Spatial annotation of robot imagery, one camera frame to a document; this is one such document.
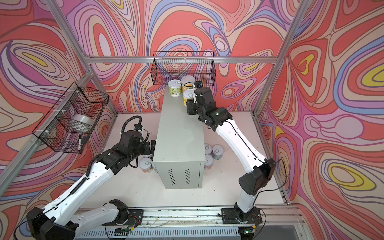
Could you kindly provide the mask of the yellow label can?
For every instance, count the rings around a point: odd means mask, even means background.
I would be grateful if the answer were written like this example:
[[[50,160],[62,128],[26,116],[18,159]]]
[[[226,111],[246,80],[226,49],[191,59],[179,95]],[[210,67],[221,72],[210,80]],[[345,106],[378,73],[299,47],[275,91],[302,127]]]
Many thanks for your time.
[[[184,100],[184,106],[187,106],[187,101],[188,100],[193,100],[194,99],[194,90],[193,89],[187,89],[183,91],[183,100]]]

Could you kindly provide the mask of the orange label can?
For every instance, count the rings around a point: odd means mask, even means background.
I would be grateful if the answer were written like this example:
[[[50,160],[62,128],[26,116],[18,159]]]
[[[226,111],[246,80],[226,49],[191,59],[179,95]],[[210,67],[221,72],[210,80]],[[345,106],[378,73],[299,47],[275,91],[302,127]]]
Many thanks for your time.
[[[193,89],[194,83],[196,82],[196,79],[194,76],[191,75],[185,75],[181,78],[182,83],[182,91],[186,91],[189,89]]]

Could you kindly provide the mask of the green label can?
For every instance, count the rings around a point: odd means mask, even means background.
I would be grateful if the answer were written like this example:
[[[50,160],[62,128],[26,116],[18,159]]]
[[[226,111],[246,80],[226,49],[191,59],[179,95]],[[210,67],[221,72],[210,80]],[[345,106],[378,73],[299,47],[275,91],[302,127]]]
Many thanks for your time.
[[[171,97],[179,97],[182,95],[182,82],[180,80],[170,80],[168,82],[168,88]]]

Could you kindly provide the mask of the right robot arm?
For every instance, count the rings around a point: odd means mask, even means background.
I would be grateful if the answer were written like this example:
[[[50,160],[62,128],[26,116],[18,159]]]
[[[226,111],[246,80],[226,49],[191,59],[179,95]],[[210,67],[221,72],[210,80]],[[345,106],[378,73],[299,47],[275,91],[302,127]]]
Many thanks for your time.
[[[260,212],[254,203],[271,180],[277,162],[266,158],[250,143],[226,108],[217,107],[210,88],[194,89],[193,99],[187,100],[186,105],[187,114],[198,115],[199,121],[222,137],[246,171],[239,178],[242,191],[234,207],[222,209],[223,223],[245,224],[252,221]]]

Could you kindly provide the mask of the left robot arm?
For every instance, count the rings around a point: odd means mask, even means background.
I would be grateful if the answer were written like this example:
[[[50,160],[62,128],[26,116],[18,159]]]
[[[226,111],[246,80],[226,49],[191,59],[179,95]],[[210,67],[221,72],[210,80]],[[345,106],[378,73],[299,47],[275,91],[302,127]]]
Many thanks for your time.
[[[156,141],[144,138],[139,131],[122,133],[112,148],[95,156],[86,173],[68,190],[43,208],[27,213],[27,224],[36,240],[74,240],[83,233],[105,224],[124,225],[130,218],[126,204],[113,199],[105,205],[77,214],[82,204],[120,170],[137,161],[140,156],[151,156]]]

